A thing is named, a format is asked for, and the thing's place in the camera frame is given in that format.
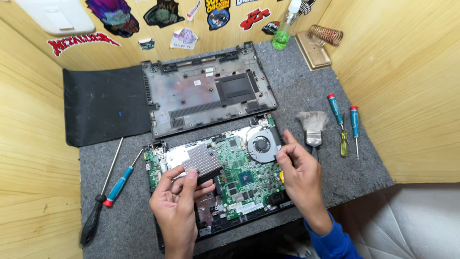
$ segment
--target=precision screwdriver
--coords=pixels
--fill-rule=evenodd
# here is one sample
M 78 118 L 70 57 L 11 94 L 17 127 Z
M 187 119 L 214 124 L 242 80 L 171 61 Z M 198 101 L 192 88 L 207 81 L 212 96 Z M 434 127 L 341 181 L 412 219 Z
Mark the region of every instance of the precision screwdriver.
M 121 188 L 123 188 L 123 185 L 125 185 L 126 180 L 128 180 L 129 176 L 131 175 L 132 171 L 134 170 L 134 165 L 138 161 L 138 159 L 141 156 L 143 151 L 144 151 L 144 149 L 141 149 L 141 152 L 139 152 L 138 156 L 136 157 L 136 159 L 134 160 L 132 165 L 128 166 L 128 168 L 126 168 L 125 173 L 123 173 L 123 176 L 115 184 L 115 186 L 113 187 L 113 189 L 110 192 L 109 196 L 107 197 L 107 200 L 104 201 L 104 205 L 106 205 L 107 207 L 112 207 L 113 201 L 118 196 L 118 193 L 120 192 Z
M 337 103 L 337 100 L 335 99 L 335 95 L 334 94 L 328 95 L 328 99 L 329 99 L 329 103 L 331 104 L 331 108 L 335 115 L 335 118 L 337 119 L 337 123 L 342 128 L 342 133 L 340 134 L 341 135 L 340 155 L 343 157 L 346 157 L 348 154 L 348 139 L 347 139 L 348 132 L 346 132 L 344 129 L 344 120 L 342 118 L 342 115 L 340 114 L 339 104 Z
M 358 106 L 350 107 L 350 118 L 351 118 L 351 126 L 353 127 L 353 137 L 356 141 L 356 157 L 359 160 L 359 153 L 358 153 L 358 137 L 359 137 L 359 118 L 358 118 Z
M 85 222 L 85 225 L 81 229 L 81 237 L 80 237 L 80 244 L 83 246 L 87 245 L 94 234 L 96 233 L 96 229 L 99 223 L 99 215 L 101 214 L 102 203 L 107 199 L 105 196 L 105 188 L 107 187 L 107 183 L 109 182 L 110 175 L 114 169 L 115 161 L 118 157 L 118 153 L 120 152 L 121 144 L 123 143 L 123 138 L 121 138 L 120 143 L 118 144 L 118 148 L 115 153 L 115 157 L 112 161 L 112 165 L 110 166 L 109 173 L 107 174 L 107 178 L 105 179 L 104 187 L 102 188 L 101 194 L 96 195 L 94 198 L 96 200 L 96 204 L 92 209 L 91 214 L 89 215 L 88 219 Z

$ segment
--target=black mouse pad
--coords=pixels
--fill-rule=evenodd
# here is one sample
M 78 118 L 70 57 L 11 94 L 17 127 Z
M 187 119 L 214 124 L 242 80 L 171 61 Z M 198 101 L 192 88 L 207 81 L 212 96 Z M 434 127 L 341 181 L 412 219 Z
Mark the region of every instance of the black mouse pad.
M 150 131 L 140 65 L 105 71 L 63 69 L 65 139 L 87 146 Z

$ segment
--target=copper coil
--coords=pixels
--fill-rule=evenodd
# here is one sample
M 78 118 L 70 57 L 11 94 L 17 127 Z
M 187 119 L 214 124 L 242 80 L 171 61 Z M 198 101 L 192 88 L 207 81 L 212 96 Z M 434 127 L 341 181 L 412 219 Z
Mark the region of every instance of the copper coil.
M 308 32 L 334 47 L 337 47 L 340 44 L 342 37 L 344 36 L 344 33 L 341 30 L 330 29 L 316 24 L 310 26 Z

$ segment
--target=gray felt mat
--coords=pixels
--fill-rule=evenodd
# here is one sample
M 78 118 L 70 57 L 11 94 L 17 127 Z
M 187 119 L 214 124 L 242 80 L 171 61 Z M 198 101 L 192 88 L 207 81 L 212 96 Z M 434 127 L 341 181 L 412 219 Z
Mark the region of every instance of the gray felt mat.
M 280 131 L 289 129 L 298 140 L 303 142 L 302 127 L 294 119 L 295 115 L 300 111 L 326 111 L 329 114 L 330 123 L 324 130 L 323 146 L 319 150 L 324 174 L 323 197 L 327 207 L 394 184 L 361 124 L 359 125 L 360 160 L 356 160 L 355 144 L 350 136 L 349 155 L 347 158 L 340 157 L 340 127 L 335 121 L 326 96 L 335 93 L 341 111 L 345 113 L 344 121 L 348 132 L 351 132 L 349 110 L 351 103 L 332 69 L 309 71 L 293 38 L 283 51 L 273 49 L 270 41 L 255 44 L 255 49 L 279 104 L 278 109 L 271 113 Z M 164 140 L 168 146 L 173 147 L 226 132 L 229 129 L 248 126 L 249 119 L 250 117 L 241 118 L 188 131 Z M 124 140 L 107 194 L 125 168 L 132 163 L 142 146 L 152 141 L 151 134 Z M 91 213 L 95 195 L 102 189 L 117 145 L 118 141 L 110 141 L 80 148 L 83 221 Z M 86 259 L 161 258 L 149 198 L 149 181 L 141 158 L 113 207 L 102 209 L 97 234 L 92 243 L 83 249 L 83 257 Z M 196 244 L 194 253 L 202 253 L 299 217 L 301 215 L 296 208 L 289 208 L 200 241 Z

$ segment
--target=blue screwdriver handle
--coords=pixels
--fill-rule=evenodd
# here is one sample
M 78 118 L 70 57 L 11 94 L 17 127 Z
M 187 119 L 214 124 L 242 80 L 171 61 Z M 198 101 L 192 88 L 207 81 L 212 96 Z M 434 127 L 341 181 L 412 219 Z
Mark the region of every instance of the blue screwdriver handle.
M 350 107 L 351 126 L 353 128 L 353 137 L 359 137 L 359 119 L 358 119 L 358 106 Z
M 344 120 L 342 118 L 342 115 L 340 114 L 339 104 L 337 103 L 334 94 L 328 95 L 328 99 L 329 103 L 331 104 L 332 111 L 334 112 L 335 118 L 337 119 L 337 123 L 343 124 Z
M 106 206 L 112 206 L 112 202 L 115 200 L 115 198 L 118 196 L 118 193 L 120 192 L 121 188 L 123 185 L 125 185 L 126 180 L 129 178 L 133 171 L 133 167 L 129 166 L 126 168 L 125 173 L 123 176 L 118 180 L 118 182 L 115 184 L 113 187 L 112 191 L 110 192 L 109 196 L 107 197 L 107 200 L 104 202 L 104 205 Z

